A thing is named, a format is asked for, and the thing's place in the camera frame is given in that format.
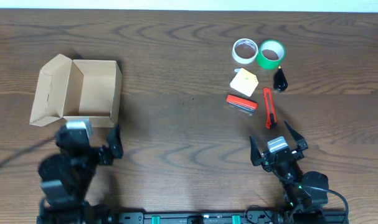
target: green connector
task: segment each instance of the green connector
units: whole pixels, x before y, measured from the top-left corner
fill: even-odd
[[[232,215],[233,224],[241,224],[240,215]]]
[[[151,217],[151,224],[159,224],[160,219],[160,217]]]

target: white wall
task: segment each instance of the white wall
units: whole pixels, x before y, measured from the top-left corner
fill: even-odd
[[[378,0],[0,0],[0,8],[378,12]]]

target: cable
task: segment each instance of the cable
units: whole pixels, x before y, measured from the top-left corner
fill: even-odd
[[[343,202],[344,202],[344,206],[345,206],[345,216],[344,216],[344,220],[343,220],[343,224],[346,223],[346,220],[348,219],[348,215],[349,215],[349,205],[348,205],[348,202],[346,201],[346,199],[344,198],[344,196],[342,196],[340,193],[338,192],[335,192],[333,190],[330,190],[330,189],[321,189],[319,187],[313,187],[313,186],[309,186],[309,185],[305,185],[305,184],[300,184],[298,182],[295,182],[295,181],[292,181],[292,180],[288,180],[280,175],[277,174],[277,172],[272,169],[272,172],[273,174],[279,178],[281,181],[284,181],[286,183],[289,183],[289,184],[293,184],[293,185],[301,185],[301,187],[307,187],[307,188],[311,188],[311,189],[314,189],[314,190],[320,190],[322,192],[327,192],[327,193],[331,193],[337,197],[339,197]]]
[[[8,162],[10,162],[13,159],[17,159],[18,157],[20,157],[20,156],[22,156],[24,154],[30,153],[32,151],[35,151],[38,147],[43,146],[44,144],[50,142],[53,139],[55,139],[55,136],[53,136],[52,138],[45,139],[45,140],[43,140],[41,142],[38,142],[37,144],[35,144],[33,146],[30,146],[30,147],[28,147],[26,149],[23,149],[23,150],[15,153],[14,155],[9,156],[8,158],[6,158],[6,159],[4,159],[4,160],[2,160],[0,162],[0,168],[4,167]]]
[[[290,215],[288,216],[288,221],[289,222],[294,222],[294,213],[300,209],[301,204],[295,205],[294,209],[290,211]]]
[[[250,209],[251,207],[257,207],[257,208],[262,208],[261,206],[259,205],[250,205],[245,211],[244,211],[244,217],[247,219],[247,221],[249,221],[250,223],[252,224],[258,224],[258,223],[254,223],[252,221],[250,221],[248,218],[247,218],[247,210]],[[273,219],[268,215],[268,213],[266,213],[264,210],[262,210],[264,212],[264,214],[266,215],[266,217],[268,217],[270,219],[270,221],[273,221]]]

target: clear tape roll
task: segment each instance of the clear tape roll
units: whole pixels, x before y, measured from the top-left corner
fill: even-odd
[[[252,57],[243,58],[243,57],[240,57],[236,53],[236,47],[238,47],[239,45],[243,45],[243,44],[250,46],[253,49],[254,55]],[[241,63],[241,64],[251,63],[255,60],[257,55],[258,55],[258,46],[253,40],[250,40],[248,38],[242,38],[242,39],[239,39],[238,41],[236,41],[233,45],[232,56],[233,56],[234,60],[236,60],[236,62],[238,62],[238,63]]]

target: tape roll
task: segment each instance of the tape roll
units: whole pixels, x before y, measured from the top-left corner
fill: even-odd
[[[238,47],[239,45],[250,46],[253,49],[253,52],[254,52],[253,56],[250,57],[250,58],[240,57],[236,53],[236,47]],[[238,63],[242,63],[242,64],[251,63],[251,62],[253,62],[256,59],[256,57],[258,55],[258,46],[257,46],[257,44],[253,40],[250,40],[248,38],[239,39],[233,45],[232,55],[233,55],[234,60],[236,60],[236,62],[238,62]]]
[[[277,54],[277,60],[270,60],[267,59],[264,54],[262,53],[264,50],[271,50]],[[283,60],[284,56],[286,55],[286,49],[284,48],[283,44],[281,44],[277,40],[266,40],[264,41],[261,46],[259,47],[260,53],[257,56],[257,62],[259,66],[264,69],[274,69],[280,64]]]

